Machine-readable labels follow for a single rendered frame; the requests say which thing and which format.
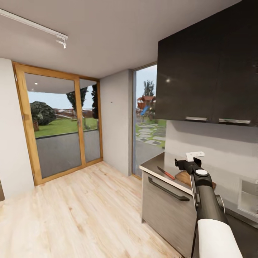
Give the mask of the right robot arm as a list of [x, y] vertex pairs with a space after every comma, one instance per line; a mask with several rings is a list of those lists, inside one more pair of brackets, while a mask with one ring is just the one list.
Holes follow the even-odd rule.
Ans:
[[186, 153], [186, 160], [175, 159], [176, 167], [190, 175], [200, 258], [243, 258], [225, 216], [223, 200], [220, 195], [215, 195], [211, 176], [197, 159], [204, 155], [204, 152], [192, 152]]

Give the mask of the cutting board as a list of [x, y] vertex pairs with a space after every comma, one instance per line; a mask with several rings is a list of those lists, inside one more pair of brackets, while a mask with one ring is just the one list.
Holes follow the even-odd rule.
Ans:
[[[186, 170], [182, 170], [181, 172], [179, 172], [177, 175], [175, 175], [175, 178], [177, 178], [178, 180], [191, 186], [190, 175], [188, 174], [188, 172]], [[212, 182], [212, 184], [213, 184], [213, 189], [214, 189], [216, 187], [216, 183]]]

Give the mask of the parer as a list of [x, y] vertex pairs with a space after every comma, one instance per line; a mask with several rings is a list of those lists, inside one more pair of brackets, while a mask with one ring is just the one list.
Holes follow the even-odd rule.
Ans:
[[171, 174], [168, 172], [164, 171], [162, 168], [158, 167], [161, 171], [163, 171], [166, 175], [168, 175], [170, 178], [175, 179]]

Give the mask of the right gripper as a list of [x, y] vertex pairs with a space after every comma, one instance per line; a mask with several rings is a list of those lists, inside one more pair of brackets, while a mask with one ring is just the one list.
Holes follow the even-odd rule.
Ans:
[[176, 167], [179, 168], [179, 170], [186, 170], [188, 172], [188, 168], [190, 166], [195, 165], [195, 166], [201, 167], [201, 160], [197, 159], [197, 158], [194, 158], [193, 162], [188, 162], [186, 160], [177, 160], [177, 159], [175, 159], [175, 165], [176, 165]]

